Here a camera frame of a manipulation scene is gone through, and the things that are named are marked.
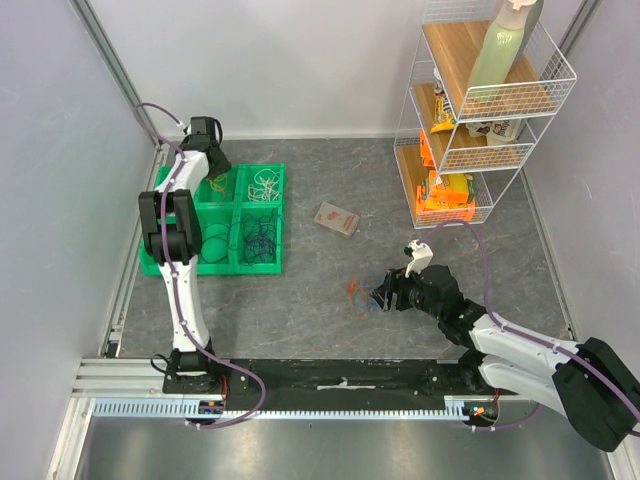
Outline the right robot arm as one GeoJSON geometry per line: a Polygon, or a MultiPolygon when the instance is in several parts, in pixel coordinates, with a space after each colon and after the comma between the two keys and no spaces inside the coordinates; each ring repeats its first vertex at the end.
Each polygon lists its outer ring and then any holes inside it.
{"type": "Polygon", "coordinates": [[[416,309],[476,356],[458,368],[467,392],[507,390],[547,407],[592,446],[613,452],[639,434],[639,381],[605,341],[560,340],[506,321],[466,298],[442,265],[389,270],[371,292],[383,310],[416,309]]]}

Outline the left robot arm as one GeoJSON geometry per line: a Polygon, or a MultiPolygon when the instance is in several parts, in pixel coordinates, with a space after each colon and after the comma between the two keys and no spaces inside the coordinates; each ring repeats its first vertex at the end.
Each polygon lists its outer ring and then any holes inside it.
{"type": "Polygon", "coordinates": [[[217,119],[193,117],[166,178],[138,197],[143,246],[161,272],[172,319],[172,350],[162,388],[165,394],[208,394],[220,384],[197,286],[203,235],[194,195],[203,180],[230,171],[220,149],[222,139],[217,119]]]}

